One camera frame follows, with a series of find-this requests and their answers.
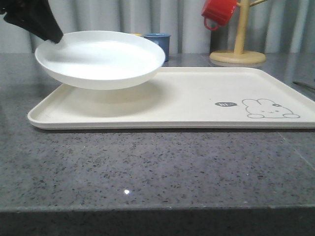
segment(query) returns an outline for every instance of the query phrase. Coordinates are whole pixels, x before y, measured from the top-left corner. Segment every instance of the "gray granite countertop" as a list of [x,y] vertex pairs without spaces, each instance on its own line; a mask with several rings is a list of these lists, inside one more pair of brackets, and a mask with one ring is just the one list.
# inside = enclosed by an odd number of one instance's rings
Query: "gray granite countertop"
[[[164,66],[217,66],[171,55]],[[315,54],[258,66],[309,98]],[[0,211],[314,207],[314,130],[44,131],[27,113],[60,83],[33,54],[0,55]]]

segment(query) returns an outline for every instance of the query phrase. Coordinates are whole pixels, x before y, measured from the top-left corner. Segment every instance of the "curtain fold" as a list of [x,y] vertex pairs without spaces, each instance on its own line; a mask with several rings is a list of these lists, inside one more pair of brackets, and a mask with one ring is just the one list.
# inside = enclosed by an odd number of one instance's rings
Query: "curtain fold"
[[[233,49],[239,9],[217,31],[203,26],[205,0],[49,0],[64,33],[111,30],[171,34],[170,53]],[[268,0],[251,7],[246,50],[315,52],[315,0]],[[33,52],[38,37],[0,19],[0,53]]]

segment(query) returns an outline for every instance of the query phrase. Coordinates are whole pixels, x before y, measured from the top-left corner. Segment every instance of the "beige tray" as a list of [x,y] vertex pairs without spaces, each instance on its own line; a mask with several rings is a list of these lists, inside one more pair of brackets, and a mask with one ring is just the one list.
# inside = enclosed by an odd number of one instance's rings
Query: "beige tray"
[[28,118],[42,129],[315,128],[315,102],[258,69],[164,67],[131,88],[63,84]]

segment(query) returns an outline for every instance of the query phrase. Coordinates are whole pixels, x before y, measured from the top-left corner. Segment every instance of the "wooden pole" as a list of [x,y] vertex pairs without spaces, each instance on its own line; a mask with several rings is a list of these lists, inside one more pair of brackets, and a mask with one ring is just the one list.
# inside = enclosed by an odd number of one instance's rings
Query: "wooden pole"
[[244,43],[246,37],[246,29],[248,16],[250,13],[251,0],[241,0],[240,3],[240,19],[237,28],[234,54],[241,55],[244,52]]

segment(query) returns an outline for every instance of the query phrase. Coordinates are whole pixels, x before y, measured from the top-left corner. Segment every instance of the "speech bubble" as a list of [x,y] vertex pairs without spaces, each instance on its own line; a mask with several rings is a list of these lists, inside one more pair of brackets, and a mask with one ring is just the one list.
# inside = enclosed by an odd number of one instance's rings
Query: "speech bubble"
[[216,105],[219,107],[234,107],[234,106],[237,106],[237,103],[235,103],[235,102],[217,102]]

